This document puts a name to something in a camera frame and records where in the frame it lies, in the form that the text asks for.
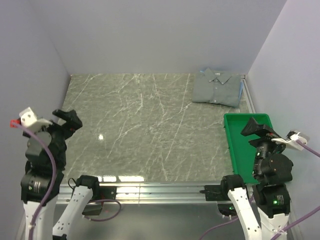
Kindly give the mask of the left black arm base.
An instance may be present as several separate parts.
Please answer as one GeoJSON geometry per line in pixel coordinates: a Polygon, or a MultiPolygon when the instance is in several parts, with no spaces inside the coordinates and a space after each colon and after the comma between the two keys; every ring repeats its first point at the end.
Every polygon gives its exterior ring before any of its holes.
{"type": "Polygon", "coordinates": [[[93,194],[89,203],[85,206],[82,214],[84,216],[98,216],[102,213],[104,204],[113,204],[116,200],[116,186],[100,186],[99,190],[93,194]],[[111,200],[111,202],[94,202],[94,200],[111,200]]]}

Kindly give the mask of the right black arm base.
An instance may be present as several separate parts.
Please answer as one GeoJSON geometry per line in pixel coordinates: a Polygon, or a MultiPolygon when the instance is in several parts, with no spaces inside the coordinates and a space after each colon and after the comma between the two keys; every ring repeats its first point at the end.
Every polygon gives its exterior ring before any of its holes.
{"type": "Polygon", "coordinates": [[[216,202],[219,214],[222,217],[236,217],[237,212],[231,200],[227,196],[221,185],[205,185],[204,189],[199,191],[205,195],[207,202],[216,202]]]}

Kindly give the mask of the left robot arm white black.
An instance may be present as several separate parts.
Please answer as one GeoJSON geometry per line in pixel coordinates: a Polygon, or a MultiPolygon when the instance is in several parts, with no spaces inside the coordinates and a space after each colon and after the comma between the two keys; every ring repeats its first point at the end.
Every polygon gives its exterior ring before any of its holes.
{"type": "Polygon", "coordinates": [[[101,195],[99,180],[82,175],[71,192],[70,202],[57,222],[54,213],[67,163],[66,140],[79,130],[83,123],[75,110],[56,109],[54,116],[64,120],[60,125],[38,117],[31,108],[19,114],[17,127],[28,138],[25,157],[25,174],[21,186],[21,200],[25,213],[25,239],[72,240],[76,224],[90,201],[101,195]]]}

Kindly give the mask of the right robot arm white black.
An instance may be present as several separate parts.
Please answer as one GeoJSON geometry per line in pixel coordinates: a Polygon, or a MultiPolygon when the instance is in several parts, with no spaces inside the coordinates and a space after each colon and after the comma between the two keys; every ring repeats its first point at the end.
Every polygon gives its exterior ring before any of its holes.
{"type": "Polygon", "coordinates": [[[255,217],[248,189],[238,174],[226,175],[220,182],[220,194],[231,200],[247,240],[270,240],[288,224],[291,198],[286,183],[292,181],[293,162],[283,154],[284,143],[268,125],[251,117],[241,134],[258,136],[249,141],[255,148],[252,176],[252,196],[260,219],[255,217]]]}

